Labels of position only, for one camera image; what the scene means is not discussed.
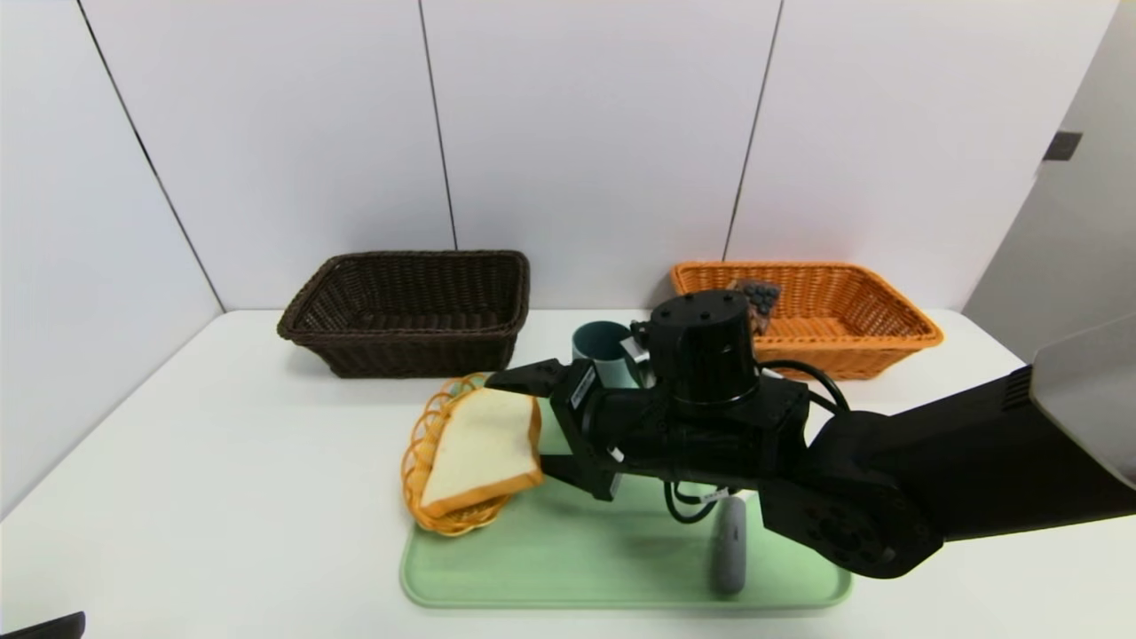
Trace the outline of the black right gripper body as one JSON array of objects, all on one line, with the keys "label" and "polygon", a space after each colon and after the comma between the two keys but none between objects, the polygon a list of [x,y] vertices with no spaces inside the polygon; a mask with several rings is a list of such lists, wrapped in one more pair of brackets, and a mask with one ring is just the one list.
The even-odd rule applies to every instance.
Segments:
[{"label": "black right gripper body", "polygon": [[659,480],[657,462],[634,453],[632,439],[660,420],[660,390],[608,388],[592,360],[573,360],[550,407],[569,453],[580,463],[580,482],[565,483],[598,501],[613,501],[623,476]]}]

